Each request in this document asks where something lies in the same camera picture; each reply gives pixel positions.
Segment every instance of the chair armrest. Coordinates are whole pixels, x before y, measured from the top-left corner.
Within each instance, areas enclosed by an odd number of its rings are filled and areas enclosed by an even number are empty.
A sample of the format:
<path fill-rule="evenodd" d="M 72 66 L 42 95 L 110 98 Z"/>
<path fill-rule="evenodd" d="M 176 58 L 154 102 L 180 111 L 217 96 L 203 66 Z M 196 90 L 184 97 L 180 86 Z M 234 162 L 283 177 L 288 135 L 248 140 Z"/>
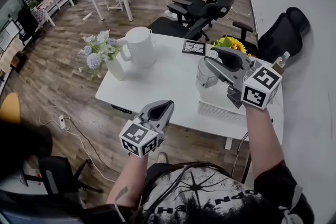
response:
<path fill-rule="evenodd" d="M 241 22 L 233 22 L 232 25 L 235 26 L 235 27 L 238 27 L 240 29 L 244 29 L 246 31 L 249 31 L 249 32 L 253 33 L 253 28 L 252 27 L 250 27 L 246 24 L 243 24 Z"/>
<path fill-rule="evenodd" d="M 191 6 L 193 3 L 186 0 L 173 0 L 174 3 L 181 4 L 183 6 Z"/>
<path fill-rule="evenodd" d="M 175 4 L 169 4 L 168 9 L 173 12 L 173 13 L 177 13 L 177 14 L 181 14 L 181 15 L 186 15 L 188 13 L 188 11 L 180 6 L 177 6 Z"/>

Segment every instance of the green leaf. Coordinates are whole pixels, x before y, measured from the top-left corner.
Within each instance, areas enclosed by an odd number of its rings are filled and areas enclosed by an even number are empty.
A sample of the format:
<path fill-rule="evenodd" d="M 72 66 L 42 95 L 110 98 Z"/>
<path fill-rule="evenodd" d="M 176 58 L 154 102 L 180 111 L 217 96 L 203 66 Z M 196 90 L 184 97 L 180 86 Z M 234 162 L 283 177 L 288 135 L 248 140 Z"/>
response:
<path fill-rule="evenodd" d="M 224 38 L 222 47 L 231 48 L 232 42 L 228 37 Z"/>

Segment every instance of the bottle cap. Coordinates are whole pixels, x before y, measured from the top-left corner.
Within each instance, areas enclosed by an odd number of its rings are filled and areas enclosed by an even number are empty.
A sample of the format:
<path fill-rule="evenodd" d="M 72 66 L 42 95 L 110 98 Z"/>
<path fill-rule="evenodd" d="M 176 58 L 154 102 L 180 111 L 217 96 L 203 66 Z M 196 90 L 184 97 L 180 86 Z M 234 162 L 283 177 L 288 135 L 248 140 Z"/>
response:
<path fill-rule="evenodd" d="M 283 57 L 285 57 L 286 59 L 288 59 L 290 57 L 289 52 L 285 51 L 285 53 L 283 54 Z"/>
<path fill-rule="evenodd" d="M 208 53 L 209 57 L 217 59 L 218 58 L 218 52 L 216 52 L 215 50 L 210 50 Z"/>

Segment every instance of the power strip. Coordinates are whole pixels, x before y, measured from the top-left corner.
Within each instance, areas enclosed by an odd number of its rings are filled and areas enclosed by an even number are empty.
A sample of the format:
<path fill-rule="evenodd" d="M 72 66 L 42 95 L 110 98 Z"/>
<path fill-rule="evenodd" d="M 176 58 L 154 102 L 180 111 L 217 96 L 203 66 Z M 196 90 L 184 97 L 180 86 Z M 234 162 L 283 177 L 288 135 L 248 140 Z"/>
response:
<path fill-rule="evenodd" d="M 59 116 L 59 125 L 61 125 L 62 130 L 66 129 L 64 115 Z"/>

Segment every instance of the white jug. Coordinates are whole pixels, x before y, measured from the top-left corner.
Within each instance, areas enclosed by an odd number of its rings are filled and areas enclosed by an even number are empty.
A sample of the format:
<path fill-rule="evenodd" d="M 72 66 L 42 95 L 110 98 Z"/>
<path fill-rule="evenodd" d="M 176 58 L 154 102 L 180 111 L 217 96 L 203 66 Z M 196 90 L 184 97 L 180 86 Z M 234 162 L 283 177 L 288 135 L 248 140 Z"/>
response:
<path fill-rule="evenodd" d="M 151 67 L 156 61 L 151 34 L 152 31 L 146 27 L 135 27 L 129 30 L 125 37 L 118 40 L 122 59 L 124 61 L 132 61 L 140 68 Z M 125 44 L 127 44 L 130 51 L 130 57 L 126 56 L 123 51 Z"/>

